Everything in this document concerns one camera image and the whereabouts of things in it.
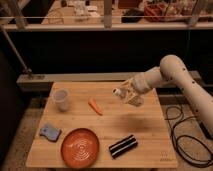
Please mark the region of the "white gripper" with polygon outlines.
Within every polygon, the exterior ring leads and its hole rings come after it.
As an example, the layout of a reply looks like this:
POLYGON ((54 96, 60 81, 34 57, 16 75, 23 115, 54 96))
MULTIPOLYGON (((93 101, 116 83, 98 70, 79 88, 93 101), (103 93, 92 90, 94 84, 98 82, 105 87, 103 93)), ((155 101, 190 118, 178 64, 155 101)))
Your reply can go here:
POLYGON ((147 93, 150 90, 150 87, 145 79, 144 75, 137 74, 134 77, 124 81, 120 87, 131 87, 134 89, 140 96, 147 93))

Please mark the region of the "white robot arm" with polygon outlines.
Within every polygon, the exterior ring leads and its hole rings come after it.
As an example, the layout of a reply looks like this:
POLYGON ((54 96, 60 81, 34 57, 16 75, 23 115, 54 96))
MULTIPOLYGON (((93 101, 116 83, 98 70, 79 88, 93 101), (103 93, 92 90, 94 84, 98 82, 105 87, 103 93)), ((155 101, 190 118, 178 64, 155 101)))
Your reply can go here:
POLYGON ((213 139, 213 97, 191 77, 183 61, 176 55, 166 55, 158 67, 123 82, 119 86, 120 98, 124 103, 139 106, 142 94, 166 83, 173 83, 181 90, 213 139))

